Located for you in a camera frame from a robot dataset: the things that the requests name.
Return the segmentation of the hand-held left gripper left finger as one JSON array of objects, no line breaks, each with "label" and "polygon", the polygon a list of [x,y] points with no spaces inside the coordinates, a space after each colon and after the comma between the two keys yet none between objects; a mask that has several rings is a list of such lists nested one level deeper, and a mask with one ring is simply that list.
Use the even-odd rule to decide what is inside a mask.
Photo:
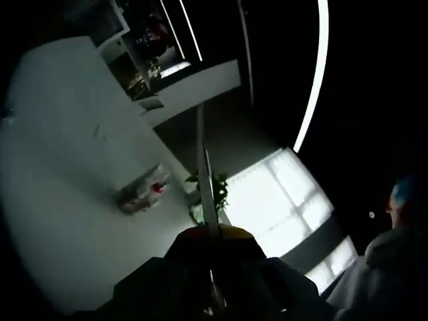
[{"label": "hand-held left gripper left finger", "polygon": [[164,257],[152,257],[115,286],[116,320],[197,320],[209,292],[206,227],[179,233]]}]

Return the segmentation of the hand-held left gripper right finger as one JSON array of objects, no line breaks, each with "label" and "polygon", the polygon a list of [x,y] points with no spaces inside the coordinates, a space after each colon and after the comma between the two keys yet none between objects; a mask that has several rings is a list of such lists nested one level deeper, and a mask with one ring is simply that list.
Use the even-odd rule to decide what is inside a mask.
[{"label": "hand-held left gripper right finger", "polygon": [[232,320],[333,320],[315,283],[278,257],[266,257],[254,236],[222,225],[215,277]]}]

